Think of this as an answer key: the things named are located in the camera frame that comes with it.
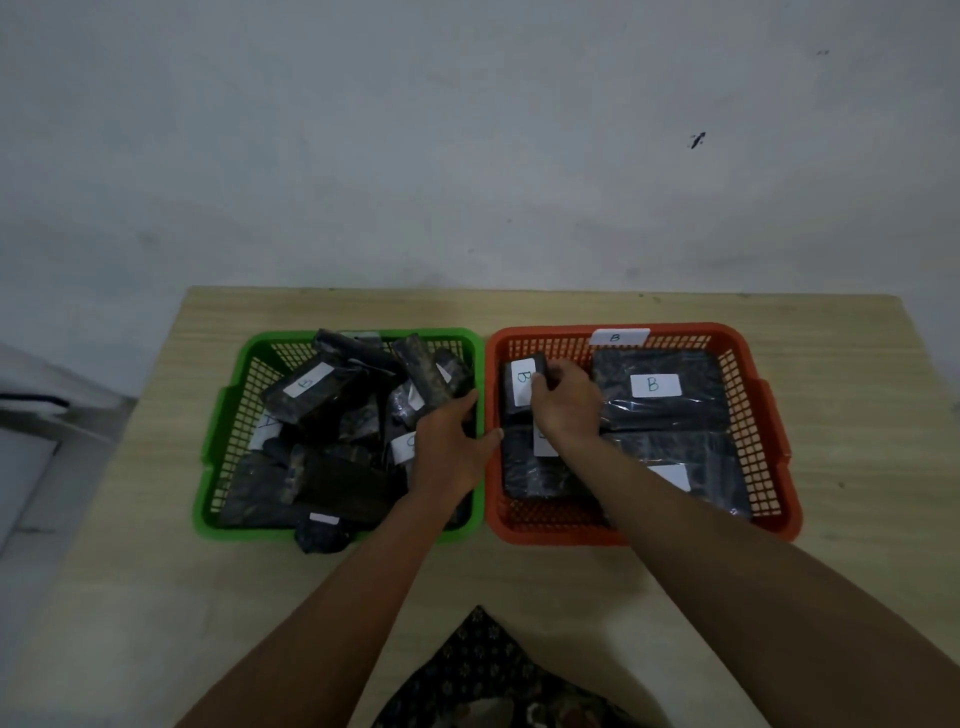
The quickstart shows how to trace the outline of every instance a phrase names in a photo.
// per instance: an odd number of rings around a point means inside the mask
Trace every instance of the plastic-wrapped package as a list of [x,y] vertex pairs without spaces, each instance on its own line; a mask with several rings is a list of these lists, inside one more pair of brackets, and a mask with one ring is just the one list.
[[403,364],[403,368],[423,400],[421,416],[432,412],[453,398],[453,392],[441,376],[440,370],[437,369],[433,355],[417,334],[412,333],[405,339],[397,339],[393,346],[396,357]]
[[331,516],[380,523],[401,494],[391,487],[386,473],[366,464],[372,459],[368,451],[353,447],[358,454],[346,459],[294,446],[281,502],[306,503]]
[[473,389],[473,372],[463,359],[445,347],[440,347],[433,355],[454,397],[462,397]]
[[294,541],[303,553],[338,553],[353,541],[363,525],[346,519],[311,513],[297,524]]
[[730,409],[716,357],[693,349],[598,349],[593,381],[606,430],[725,430]]
[[363,387],[366,372],[354,364],[343,364],[327,353],[304,362],[289,375],[271,384],[261,394],[264,406],[281,422],[302,424],[318,410],[323,420],[332,421],[338,409],[351,406]]
[[546,356],[537,352],[513,361],[505,361],[500,369],[500,422],[520,425],[533,422],[533,395],[535,372],[546,376]]
[[380,439],[380,413],[376,406],[376,394],[371,393],[367,403],[344,412],[340,418],[340,440],[346,443],[358,441],[375,445]]
[[287,469],[264,452],[248,452],[233,471],[227,498],[217,516],[222,527],[295,528],[310,512],[302,503],[283,503]]
[[691,495],[751,517],[736,445],[726,432],[608,432],[603,438],[648,467],[683,465]]
[[415,408],[410,402],[410,394],[413,386],[414,383],[412,381],[405,381],[387,397],[387,409],[389,413],[411,430],[416,429],[417,420],[420,418],[420,410]]
[[351,337],[321,328],[313,337],[313,348],[318,353],[332,354],[347,364],[358,364],[365,369],[375,370],[389,377],[392,385],[406,378],[400,362],[383,348],[379,336],[375,339]]
[[559,457],[534,455],[532,425],[509,425],[501,444],[503,490],[512,498],[593,498]]

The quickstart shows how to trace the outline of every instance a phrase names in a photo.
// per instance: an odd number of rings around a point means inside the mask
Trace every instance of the paper tag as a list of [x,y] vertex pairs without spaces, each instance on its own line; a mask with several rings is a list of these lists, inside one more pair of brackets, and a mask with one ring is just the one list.
[[641,347],[650,335],[649,328],[598,328],[590,336],[592,347]]
[[390,443],[390,449],[394,452],[394,464],[401,465],[407,460],[413,459],[416,454],[414,445],[417,442],[417,433],[411,432],[407,435],[400,435]]
[[336,516],[328,516],[326,513],[311,513],[310,521],[318,521],[320,523],[329,523],[330,525],[336,525],[340,522]]
[[276,437],[283,429],[283,423],[269,412],[260,415],[260,419],[253,426],[250,444],[247,449],[263,449],[263,444],[272,437]]
[[514,378],[514,405],[527,407],[534,394],[534,373],[537,362],[534,359],[519,359],[510,362],[510,374]]
[[426,404],[426,402],[423,401],[423,397],[420,396],[420,391],[414,386],[413,382],[410,382],[410,395],[407,397],[407,400],[410,401],[410,406],[415,410],[420,409]]
[[293,384],[288,384],[285,386],[283,388],[283,393],[289,395],[290,397],[299,397],[332,371],[333,367],[331,367],[325,361],[322,361],[305,375],[301,376]]
[[537,423],[534,423],[534,455],[537,457],[560,457],[560,454],[553,449],[546,435],[540,432]]
[[680,490],[690,492],[690,481],[686,476],[686,465],[679,463],[677,465],[651,465],[650,470],[666,480],[671,485],[676,485]]
[[677,375],[630,375],[634,397],[679,397],[684,393]]

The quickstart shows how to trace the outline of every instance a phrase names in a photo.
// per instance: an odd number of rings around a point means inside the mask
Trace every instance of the plastic basket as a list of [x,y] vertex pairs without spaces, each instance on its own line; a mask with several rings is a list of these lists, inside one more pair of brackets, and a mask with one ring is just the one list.
[[[247,451],[253,427],[263,413],[260,393],[282,376],[315,354],[311,341],[315,331],[271,331],[254,336],[237,357],[229,386],[220,390],[204,441],[204,474],[193,507],[197,532],[211,539],[246,541],[254,539],[293,539],[290,528],[224,528],[217,525],[217,514],[230,489],[237,461]],[[477,437],[484,431],[483,340],[466,328],[390,329],[378,332],[389,348],[390,342],[418,333],[430,351],[447,347],[475,371]],[[469,520],[456,529],[444,531],[439,542],[459,541],[475,531],[484,516],[484,484],[473,490]],[[362,538],[367,532],[358,534]]]
[[[803,514],[787,465],[790,447],[770,385],[756,375],[743,337],[722,324],[598,324],[503,328],[487,341],[487,429],[500,426],[499,371],[505,361],[544,352],[588,369],[598,328],[649,328],[643,349],[706,349],[716,354],[730,404],[736,442],[753,509],[753,523],[785,541],[800,533]],[[487,523],[504,541],[524,546],[623,546],[599,506],[574,500],[516,500],[503,492],[499,452],[487,467]]]

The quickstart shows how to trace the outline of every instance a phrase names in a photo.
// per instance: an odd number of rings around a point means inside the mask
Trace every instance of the patterned fabric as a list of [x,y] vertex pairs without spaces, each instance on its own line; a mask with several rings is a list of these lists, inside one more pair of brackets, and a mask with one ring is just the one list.
[[[533,663],[483,607],[403,684],[373,728],[433,728],[442,716],[462,712],[458,706],[496,697],[514,701],[511,728],[639,728],[609,700]],[[571,713],[576,720],[568,721]]]

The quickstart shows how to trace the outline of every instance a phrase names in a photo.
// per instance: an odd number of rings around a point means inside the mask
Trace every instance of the wooden table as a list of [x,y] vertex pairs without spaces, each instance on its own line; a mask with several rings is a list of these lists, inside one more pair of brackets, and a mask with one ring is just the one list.
[[[960,455],[947,390],[896,298],[195,288],[183,303],[7,700],[91,724],[172,724],[336,564],[195,535],[199,453],[241,345],[276,329],[718,321],[773,387],[805,513],[797,541],[960,659]],[[677,726],[765,725],[634,555],[437,546],[360,702],[485,605],[532,656]]]

